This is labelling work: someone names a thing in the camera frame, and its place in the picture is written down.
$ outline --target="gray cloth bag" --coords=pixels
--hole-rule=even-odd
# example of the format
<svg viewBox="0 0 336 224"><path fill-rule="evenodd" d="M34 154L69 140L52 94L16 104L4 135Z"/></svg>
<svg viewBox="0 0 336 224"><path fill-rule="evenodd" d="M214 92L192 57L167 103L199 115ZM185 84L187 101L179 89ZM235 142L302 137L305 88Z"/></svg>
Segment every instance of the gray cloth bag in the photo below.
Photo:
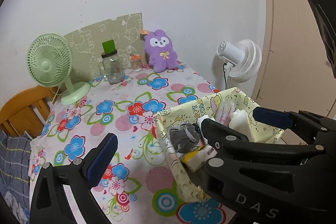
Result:
<svg viewBox="0 0 336 224"><path fill-rule="evenodd" d="M191 123L184 122L178 127L171 127L168 131L168 139L176 152L185 154L199 142L200 135L195 131Z"/></svg>

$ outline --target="glass jar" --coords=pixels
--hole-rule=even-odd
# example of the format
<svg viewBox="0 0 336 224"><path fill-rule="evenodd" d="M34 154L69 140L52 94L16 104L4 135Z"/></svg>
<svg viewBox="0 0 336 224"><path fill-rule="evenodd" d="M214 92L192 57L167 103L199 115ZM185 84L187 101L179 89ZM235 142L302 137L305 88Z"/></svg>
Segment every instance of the glass jar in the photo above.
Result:
<svg viewBox="0 0 336 224"><path fill-rule="evenodd" d="M108 54L102 53L101 57L103 58L102 65L105 71L105 73L103 73L100 69L101 76L105 75L111 85L122 82L125 78L125 74L119 62L117 51L115 50Z"/></svg>
<svg viewBox="0 0 336 224"><path fill-rule="evenodd" d="M129 61L131 62L131 70L133 72L138 72L142 70L142 62L141 62L141 56L140 55L132 55L129 58Z"/></svg>

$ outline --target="beige cardboard panel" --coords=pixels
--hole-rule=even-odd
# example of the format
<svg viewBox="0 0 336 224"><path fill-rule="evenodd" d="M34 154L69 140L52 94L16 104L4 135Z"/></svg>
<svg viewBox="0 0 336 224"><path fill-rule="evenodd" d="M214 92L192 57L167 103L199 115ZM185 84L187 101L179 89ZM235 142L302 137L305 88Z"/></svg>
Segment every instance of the beige cardboard panel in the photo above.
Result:
<svg viewBox="0 0 336 224"><path fill-rule="evenodd" d="M124 68L129 68L129 54L139 54L145 60L142 29L142 13L124 15L116 20L104 20L65 35L73 53L73 83L100 77L99 65L104 52L102 43L113 39Z"/></svg>

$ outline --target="green jar lid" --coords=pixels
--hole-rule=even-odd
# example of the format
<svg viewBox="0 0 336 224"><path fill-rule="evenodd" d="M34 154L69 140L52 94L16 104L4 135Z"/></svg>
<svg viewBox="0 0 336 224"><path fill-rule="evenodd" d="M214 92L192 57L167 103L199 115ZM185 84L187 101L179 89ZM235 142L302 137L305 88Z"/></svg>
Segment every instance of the green jar lid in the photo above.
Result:
<svg viewBox="0 0 336 224"><path fill-rule="evenodd" d="M103 49L104 49L105 54L109 54L109 53L112 53L112 52L116 51L116 46L114 45L114 40L113 39L111 39L109 41L106 41L106 42L103 42L102 45L103 45Z"/></svg>

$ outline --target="blue flower print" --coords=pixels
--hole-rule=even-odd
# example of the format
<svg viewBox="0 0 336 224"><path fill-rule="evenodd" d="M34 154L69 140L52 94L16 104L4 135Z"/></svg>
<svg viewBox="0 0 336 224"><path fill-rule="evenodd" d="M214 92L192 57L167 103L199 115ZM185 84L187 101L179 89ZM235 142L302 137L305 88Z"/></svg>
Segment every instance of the blue flower print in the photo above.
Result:
<svg viewBox="0 0 336 224"><path fill-rule="evenodd" d="M65 124L65 128L72 130L75 125L79 124L81 122L81 116L74 116L71 120L68 120L67 123Z"/></svg>
<svg viewBox="0 0 336 224"><path fill-rule="evenodd" d="M128 168L124 167L122 163L112 167L113 176L117 176L119 179L127 180L128 173Z"/></svg>
<svg viewBox="0 0 336 224"><path fill-rule="evenodd" d="M153 113L159 112L166 107L166 103L159 102L156 99L152 99L149 102L146 102L142 105L142 108L145 111L152 111Z"/></svg>
<svg viewBox="0 0 336 224"><path fill-rule="evenodd" d="M41 165L36 165L35 168L33 169L33 172L37 175L40 169L41 169Z"/></svg>
<svg viewBox="0 0 336 224"><path fill-rule="evenodd" d="M109 114L112 112L113 110L113 106L114 106L114 102L113 101L109 101L109 100L104 100L103 102L101 102L99 105L96 106L96 114L97 115L101 115L101 114Z"/></svg>
<svg viewBox="0 0 336 224"><path fill-rule="evenodd" d="M191 224L223 224L226 221L221 204L212 198L204 203L183 204L178 208L176 216L182 223Z"/></svg>
<svg viewBox="0 0 336 224"><path fill-rule="evenodd" d="M49 127L50 127L50 123L46 123L42 129L41 136L44 136L48 133Z"/></svg>
<svg viewBox="0 0 336 224"><path fill-rule="evenodd" d="M182 98L178 98L177 102L179 105L193 101L193 100L197 100L198 97L196 95L188 95L187 97L182 97Z"/></svg>
<svg viewBox="0 0 336 224"><path fill-rule="evenodd" d="M147 85L151 86L153 90L159 90L168 86L168 78L156 77L153 81L149 81Z"/></svg>
<svg viewBox="0 0 336 224"><path fill-rule="evenodd" d="M179 65L179 66L177 67L177 69L185 69L185 66L184 66L184 65Z"/></svg>
<svg viewBox="0 0 336 224"><path fill-rule="evenodd" d="M70 143L64 148L64 154L68 156L69 161L73 161L75 158L79 158L84 155L85 152L85 137L75 135L72 137Z"/></svg>

